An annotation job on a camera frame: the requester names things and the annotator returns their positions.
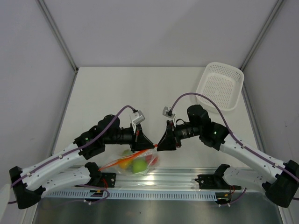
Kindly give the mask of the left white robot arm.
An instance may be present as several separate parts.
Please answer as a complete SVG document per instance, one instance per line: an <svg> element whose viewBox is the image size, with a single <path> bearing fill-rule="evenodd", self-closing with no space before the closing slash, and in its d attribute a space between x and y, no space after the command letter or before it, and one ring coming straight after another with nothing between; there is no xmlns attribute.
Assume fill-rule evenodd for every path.
<svg viewBox="0 0 299 224"><path fill-rule="evenodd" d="M129 145L132 152L155 147L140 123L121 128L117 116L107 115L61 152L31 167L9 170L18 208L29 208L49 193L67 187L104 186L98 165L89 159L103 153L106 145Z"/></svg>

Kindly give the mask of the red yellow peach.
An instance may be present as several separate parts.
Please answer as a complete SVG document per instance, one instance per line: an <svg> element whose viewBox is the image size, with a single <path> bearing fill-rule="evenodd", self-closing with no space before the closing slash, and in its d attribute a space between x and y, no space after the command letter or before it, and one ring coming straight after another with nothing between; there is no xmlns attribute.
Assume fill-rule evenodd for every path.
<svg viewBox="0 0 299 224"><path fill-rule="evenodd" d="M149 155L145 156L145 161L146 161L148 166L154 166L158 162L158 156L154 156L152 154L149 154Z"/></svg>

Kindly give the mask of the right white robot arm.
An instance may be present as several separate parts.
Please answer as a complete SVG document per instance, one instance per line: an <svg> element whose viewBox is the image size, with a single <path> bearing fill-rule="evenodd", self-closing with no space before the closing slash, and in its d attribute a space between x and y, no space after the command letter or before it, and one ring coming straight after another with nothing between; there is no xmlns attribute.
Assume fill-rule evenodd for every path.
<svg viewBox="0 0 299 224"><path fill-rule="evenodd" d="M163 115L168 117L166 130L157 145L158 151L174 151L182 146L184 139L198 137L207 147L231 155L254 170L252 174L230 165L220 165L214 173L213 182L218 188L227 185L240 186L264 193L272 203L287 208L295 199L299 189L299 165L276 159L266 153L252 149L241 138L221 124L212 122L208 112L200 105L187 109L189 121L178 125L172 109L165 107Z"/></svg>

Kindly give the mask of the green apple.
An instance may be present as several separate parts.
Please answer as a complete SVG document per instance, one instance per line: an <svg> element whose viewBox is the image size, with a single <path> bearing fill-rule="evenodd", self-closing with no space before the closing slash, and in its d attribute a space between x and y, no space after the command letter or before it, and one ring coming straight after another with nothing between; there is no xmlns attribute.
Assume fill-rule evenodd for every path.
<svg viewBox="0 0 299 224"><path fill-rule="evenodd" d="M135 159L132 162L132 172L134 174L147 170L148 165L144 159Z"/></svg>

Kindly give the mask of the clear orange-zipper zip bag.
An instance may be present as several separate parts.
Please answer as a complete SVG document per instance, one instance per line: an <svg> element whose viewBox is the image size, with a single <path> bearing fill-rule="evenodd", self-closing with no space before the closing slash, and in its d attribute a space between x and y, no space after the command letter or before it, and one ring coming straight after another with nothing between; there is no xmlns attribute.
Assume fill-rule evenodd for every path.
<svg viewBox="0 0 299 224"><path fill-rule="evenodd" d="M132 152L130 149L109 156L105 164L99 165L99 171L125 175L144 176L159 165L160 158L157 153L157 144L151 149Z"/></svg>

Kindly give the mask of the yellow green mango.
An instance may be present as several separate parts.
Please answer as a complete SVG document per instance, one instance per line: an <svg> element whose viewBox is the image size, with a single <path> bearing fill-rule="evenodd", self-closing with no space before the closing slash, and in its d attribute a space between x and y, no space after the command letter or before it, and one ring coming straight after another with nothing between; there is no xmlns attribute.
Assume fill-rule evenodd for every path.
<svg viewBox="0 0 299 224"><path fill-rule="evenodd" d="M128 169L132 163L132 160L121 159L118 160L118 167L121 169Z"/></svg>

